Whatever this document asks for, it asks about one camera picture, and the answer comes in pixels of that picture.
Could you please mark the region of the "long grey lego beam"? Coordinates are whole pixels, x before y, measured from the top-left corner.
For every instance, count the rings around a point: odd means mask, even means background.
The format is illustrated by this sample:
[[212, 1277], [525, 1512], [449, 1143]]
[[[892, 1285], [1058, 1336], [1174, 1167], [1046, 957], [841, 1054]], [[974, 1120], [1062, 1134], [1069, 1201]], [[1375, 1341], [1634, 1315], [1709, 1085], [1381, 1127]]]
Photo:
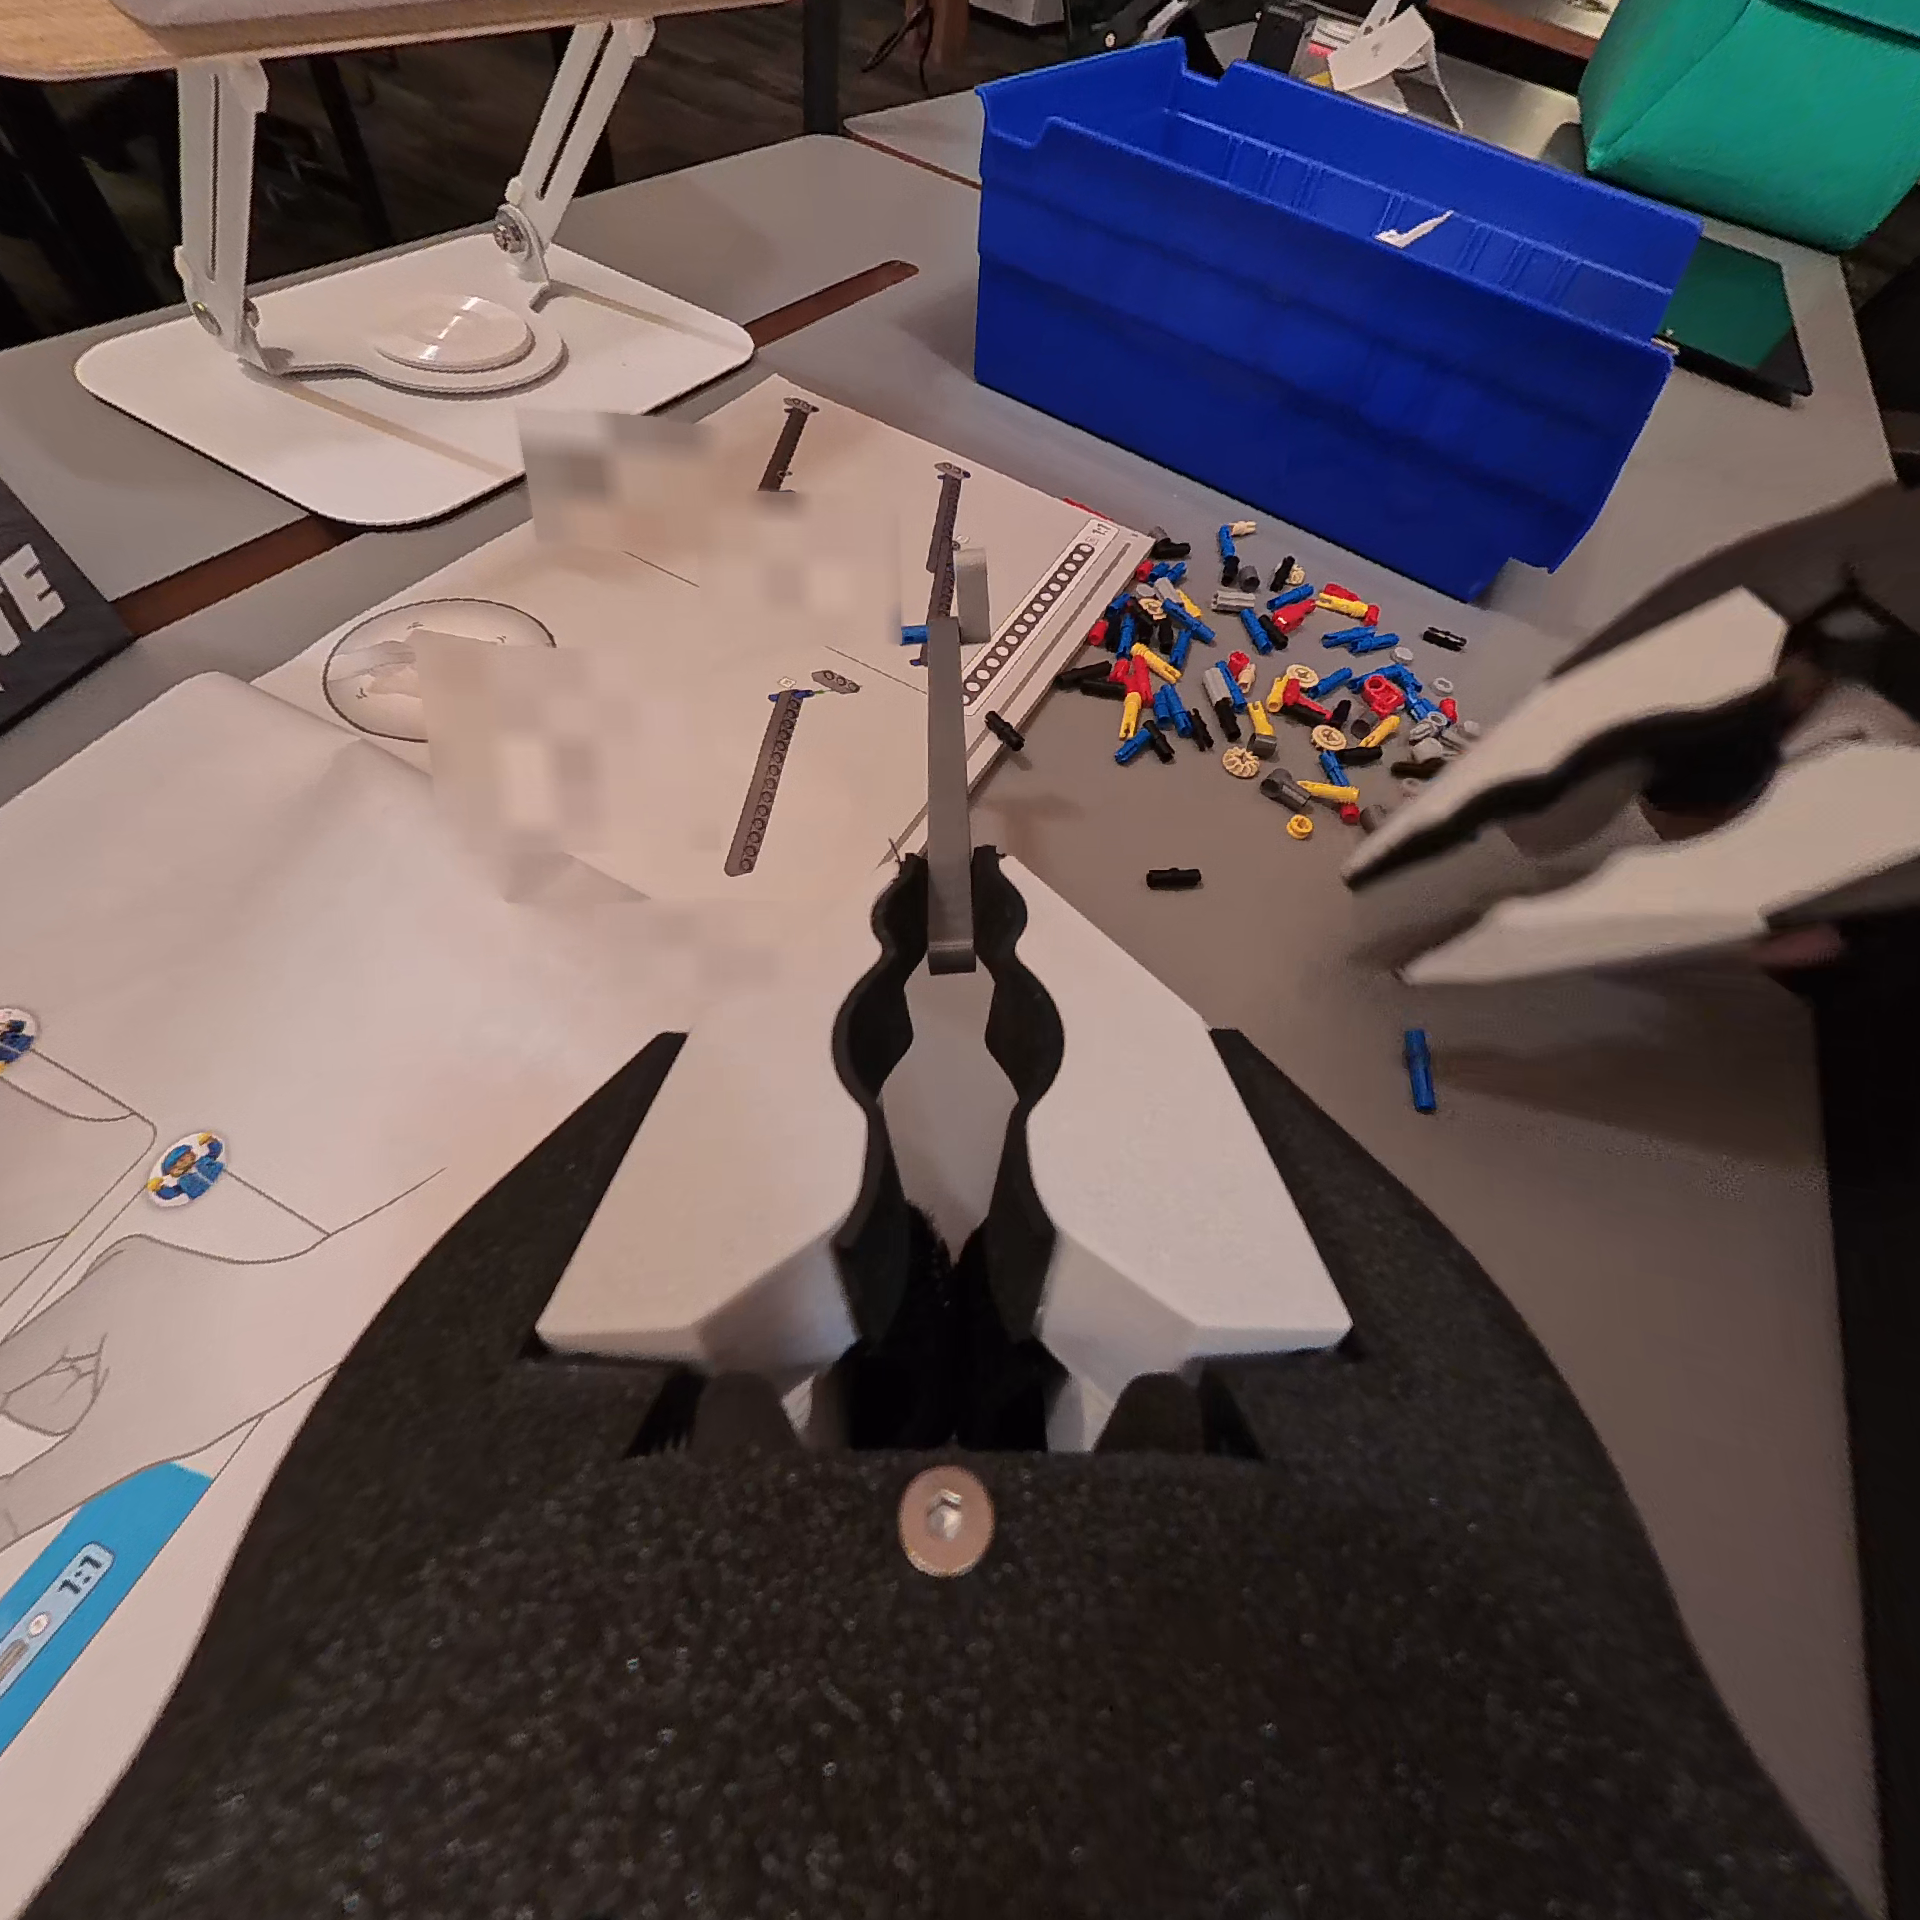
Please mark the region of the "long grey lego beam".
[[932, 976], [975, 969], [975, 911], [969, 830], [969, 744], [963, 687], [963, 632], [953, 614], [927, 614], [927, 935]]

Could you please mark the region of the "lego instruction booklet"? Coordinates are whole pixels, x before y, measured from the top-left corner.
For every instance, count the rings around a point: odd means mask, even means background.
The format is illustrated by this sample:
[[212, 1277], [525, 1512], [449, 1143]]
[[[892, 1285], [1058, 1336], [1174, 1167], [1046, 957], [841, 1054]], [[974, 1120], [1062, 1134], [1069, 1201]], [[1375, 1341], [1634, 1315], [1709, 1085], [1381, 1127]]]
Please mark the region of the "lego instruction booklet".
[[966, 771], [1146, 555], [766, 381], [519, 416], [533, 517], [4, 805], [4, 1787], [127, 1764], [303, 1413], [610, 1072], [926, 840], [939, 544]]

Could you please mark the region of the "lego set box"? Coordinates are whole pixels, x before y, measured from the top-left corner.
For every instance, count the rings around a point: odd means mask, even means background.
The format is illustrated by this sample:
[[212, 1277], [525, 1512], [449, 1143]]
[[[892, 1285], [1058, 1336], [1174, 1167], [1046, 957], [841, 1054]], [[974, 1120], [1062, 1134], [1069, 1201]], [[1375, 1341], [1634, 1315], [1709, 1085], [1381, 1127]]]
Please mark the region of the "lego set box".
[[123, 653], [125, 620], [2, 486], [2, 732]]

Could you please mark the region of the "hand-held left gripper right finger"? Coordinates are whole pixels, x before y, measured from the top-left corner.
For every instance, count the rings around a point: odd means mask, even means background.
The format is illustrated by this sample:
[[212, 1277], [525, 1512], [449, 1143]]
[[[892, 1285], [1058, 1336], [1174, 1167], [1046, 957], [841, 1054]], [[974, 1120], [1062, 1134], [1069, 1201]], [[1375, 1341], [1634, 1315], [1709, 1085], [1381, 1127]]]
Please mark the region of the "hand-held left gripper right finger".
[[1146, 1376], [1350, 1331], [1213, 1031], [1036, 873], [975, 849], [985, 1044], [1009, 1081], [975, 1227], [980, 1445], [1084, 1453]]

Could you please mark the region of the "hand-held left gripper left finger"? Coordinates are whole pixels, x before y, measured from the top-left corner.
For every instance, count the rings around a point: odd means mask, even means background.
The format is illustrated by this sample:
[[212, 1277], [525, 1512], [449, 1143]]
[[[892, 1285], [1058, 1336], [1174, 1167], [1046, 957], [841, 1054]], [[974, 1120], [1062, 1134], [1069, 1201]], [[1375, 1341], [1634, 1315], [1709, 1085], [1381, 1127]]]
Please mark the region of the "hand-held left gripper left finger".
[[906, 861], [686, 1035], [540, 1311], [543, 1352], [813, 1384], [812, 1422], [852, 1447], [930, 1440], [930, 1224], [879, 1102], [926, 909]]

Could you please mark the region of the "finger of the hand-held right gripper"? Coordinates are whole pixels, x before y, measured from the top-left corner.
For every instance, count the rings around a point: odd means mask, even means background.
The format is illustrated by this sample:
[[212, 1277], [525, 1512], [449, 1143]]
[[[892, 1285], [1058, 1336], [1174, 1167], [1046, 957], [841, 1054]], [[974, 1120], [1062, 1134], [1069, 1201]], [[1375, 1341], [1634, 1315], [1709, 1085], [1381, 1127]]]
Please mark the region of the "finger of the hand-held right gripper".
[[1354, 853], [1357, 892], [1449, 853], [1485, 825], [1554, 806], [1574, 785], [1658, 751], [1692, 749], [1769, 708], [1788, 620], [1732, 590], [1619, 647], [1565, 662], [1481, 740], [1404, 799]]
[[1501, 895], [1396, 973], [1477, 987], [1629, 969], [1916, 903], [1916, 720], [1889, 703], [1522, 703], [1395, 812], [1393, 870], [1487, 825], [1518, 844], [1570, 816], [1583, 838], [1626, 795], [1709, 820]]

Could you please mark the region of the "blue plastic bin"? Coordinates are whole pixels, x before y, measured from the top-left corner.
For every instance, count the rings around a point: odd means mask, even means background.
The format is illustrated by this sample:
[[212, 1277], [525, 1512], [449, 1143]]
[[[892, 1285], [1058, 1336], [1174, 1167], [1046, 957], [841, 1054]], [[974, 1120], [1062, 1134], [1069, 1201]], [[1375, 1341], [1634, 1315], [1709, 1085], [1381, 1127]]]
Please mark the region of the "blue plastic bin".
[[982, 385], [1463, 600], [1594, 527], [1695, 214], [1180, 41], [975, 96]]

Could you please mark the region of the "pile of small lego pieces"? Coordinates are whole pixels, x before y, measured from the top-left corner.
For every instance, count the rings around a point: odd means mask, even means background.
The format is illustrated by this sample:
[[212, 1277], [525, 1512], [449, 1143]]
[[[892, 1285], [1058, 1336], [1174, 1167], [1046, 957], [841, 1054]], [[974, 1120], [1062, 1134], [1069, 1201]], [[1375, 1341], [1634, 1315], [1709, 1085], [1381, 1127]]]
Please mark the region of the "pile of small lego pieces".
[[1293, 553], [1259, 561], [1259, 523], [1211, 541], [1151, 529], [1052, 686], [1103, 702], [1117, 766], [1206, 757], [1282, 806], [1286, 833], [1375, 831], [1481, 740], [1445, 665], [1468, 638], [1390, 631], [1365, 592]]

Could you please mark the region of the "teal felt bag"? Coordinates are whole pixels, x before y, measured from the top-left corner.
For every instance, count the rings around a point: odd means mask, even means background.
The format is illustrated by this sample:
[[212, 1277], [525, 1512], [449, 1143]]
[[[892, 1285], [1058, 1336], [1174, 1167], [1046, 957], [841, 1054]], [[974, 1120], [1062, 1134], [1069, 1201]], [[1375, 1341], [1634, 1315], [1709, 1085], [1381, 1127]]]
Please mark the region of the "teal felt bag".
[[1917, 179], [1916, 1], [1619, 1], [1577, 89], [1586, 172], [1842, 253]]

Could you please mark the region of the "black tablet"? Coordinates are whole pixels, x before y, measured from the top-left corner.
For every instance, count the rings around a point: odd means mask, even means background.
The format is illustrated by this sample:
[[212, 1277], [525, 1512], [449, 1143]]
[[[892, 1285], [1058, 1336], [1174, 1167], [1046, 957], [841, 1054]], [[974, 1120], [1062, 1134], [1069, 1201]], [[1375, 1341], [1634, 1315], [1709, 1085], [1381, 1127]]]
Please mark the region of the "black tablet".
[[1700, 237], [1677, 280], [1658, 342], [1676, 366], [1779, 404], [1813, 393], [1782, 267]]

